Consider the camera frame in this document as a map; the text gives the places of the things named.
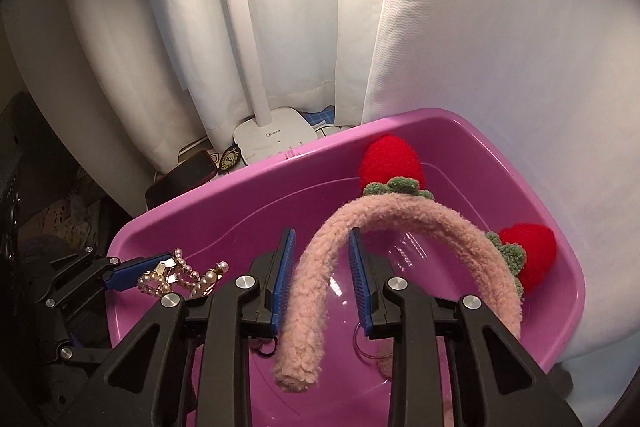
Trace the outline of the pearl hair claw clip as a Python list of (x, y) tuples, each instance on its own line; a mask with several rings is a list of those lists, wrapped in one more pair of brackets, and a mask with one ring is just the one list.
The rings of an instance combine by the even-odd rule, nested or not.
[(160, 260), (138, 277), (137, 288), (143, 294), (162, 298), (180, 287), (188, 292), (189, 299), (195, 299), (210, 295), (228, 271), (229, 263), (222, 260), (204, 272), (198, 272), (186, 262), (183, 251), (176, 248), (167, 259)]

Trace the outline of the thin silver bangle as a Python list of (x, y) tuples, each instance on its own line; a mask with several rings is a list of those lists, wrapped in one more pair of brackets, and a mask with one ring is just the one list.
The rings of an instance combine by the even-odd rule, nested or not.
[(393, 358), (393, 340), (370, 339), (364, 335), (364, 329), (359, 323), (352, 332), (352, 347), (357, 357), (363, 361), (382, 362)]

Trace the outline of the pink fuzzy strawberry headband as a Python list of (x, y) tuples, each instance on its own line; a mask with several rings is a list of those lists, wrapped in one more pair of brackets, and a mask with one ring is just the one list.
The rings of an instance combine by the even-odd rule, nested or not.
[(427, 190), (414, 148), (395, 135), (372, 142), (359, 167), (361, 194), (338, 208), (314, 233), (293, 274), (272, 373), (286, 391), (303, 392), (320, 374), (326, 296), (340, 250), (353, 229), (422, 234), (445, 245), (470, 271), (489, 308), (514, 335), (521, 334), (522, 301), (554, 265), (554, 232), (515, 223), (484, 232)]

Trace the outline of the dark red smartphone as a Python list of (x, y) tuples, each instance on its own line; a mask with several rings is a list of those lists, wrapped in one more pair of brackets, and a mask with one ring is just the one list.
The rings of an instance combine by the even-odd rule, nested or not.
[(158, 178), (144, 194), (146, 209), (151, 210), (215, 178), (218, 167), (205, 150), (183, 161)]

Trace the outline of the black gold badge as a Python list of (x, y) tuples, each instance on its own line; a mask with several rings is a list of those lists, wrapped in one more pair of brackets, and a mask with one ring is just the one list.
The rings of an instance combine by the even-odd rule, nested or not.
[(232, 144), (221, 154), (219, 158), (218, 170), (220, 174), (227, 173), (239, 165), (242, 159), (241, 149)]

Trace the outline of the white desk lamp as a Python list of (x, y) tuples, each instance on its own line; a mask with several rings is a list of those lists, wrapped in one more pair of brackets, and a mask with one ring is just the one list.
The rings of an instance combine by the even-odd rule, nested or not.
[(245, 164), (286, 153), (317, 139), (311, 124), (292, 107), (269, 106), (248, 0), (226, 0), (231, 39), (253, 117), (239, 124), (233, 140)]

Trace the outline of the white curtain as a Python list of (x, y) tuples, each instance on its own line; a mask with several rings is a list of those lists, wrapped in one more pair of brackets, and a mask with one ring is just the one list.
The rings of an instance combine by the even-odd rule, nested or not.
[[(79, 164), (129, 212), (181, 147), (252, 113), (230, 0), (1, 0), (17, 69)], [(274, 107), (341, 124), (463, 116), (566, 234), (577, 357), (639, 332), (639, 0), (246, 0)]]

